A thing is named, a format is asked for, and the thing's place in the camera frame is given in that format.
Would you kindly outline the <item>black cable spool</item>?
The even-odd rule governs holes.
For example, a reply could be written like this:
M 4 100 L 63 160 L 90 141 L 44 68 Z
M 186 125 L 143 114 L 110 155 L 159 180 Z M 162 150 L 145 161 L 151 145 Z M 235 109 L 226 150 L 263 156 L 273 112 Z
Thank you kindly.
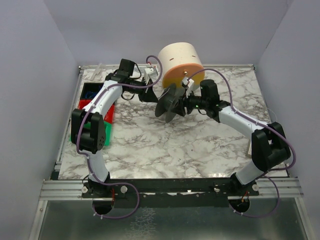
M 170 84 L 164 89 L 155 107 L 155 116 L 160 117 L 165 114 L 165 122 L 169 123 L 176 116 L 173 109 L 179 103 L 179 99 L 183 96 L 185 90 L 177 87 L 175 83 Z

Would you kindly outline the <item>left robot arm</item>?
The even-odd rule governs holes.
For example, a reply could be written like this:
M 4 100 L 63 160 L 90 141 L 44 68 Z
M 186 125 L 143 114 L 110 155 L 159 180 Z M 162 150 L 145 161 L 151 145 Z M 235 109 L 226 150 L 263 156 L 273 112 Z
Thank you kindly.
M 107 139 L 104 117 L 112 105 L 124 92 L 137 95 L 141 102 L 156 103 L 153 77 L 161 78 L 156 66 L 146 63 L 140 77 L 134 77 L 137 64 L 122 59 L 117 70 L 108 74 L 91 102 L 82 109 L 74 109 L 71 114 L 71 142 L 76 152 L 86 158 L 88 179 L 101 185 L 108 185 L 109 171 L 101 153 Z

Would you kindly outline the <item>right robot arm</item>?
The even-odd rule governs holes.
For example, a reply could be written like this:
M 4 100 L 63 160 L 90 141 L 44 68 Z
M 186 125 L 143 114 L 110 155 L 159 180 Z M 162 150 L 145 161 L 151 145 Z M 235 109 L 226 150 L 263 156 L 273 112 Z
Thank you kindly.
M 221 100 L 217 84 L 212 79 L 200 82 L 200 96 L 177 89 L 178 96 L 170 107 L 173 114 L 185 116 L 194 109 L 204 110 L 218 123 L 225 124 L 251 140 L 251 161 L 232 175 L 236 185 L 245 186 L 291 157 L 281 124 L 259 121 Z

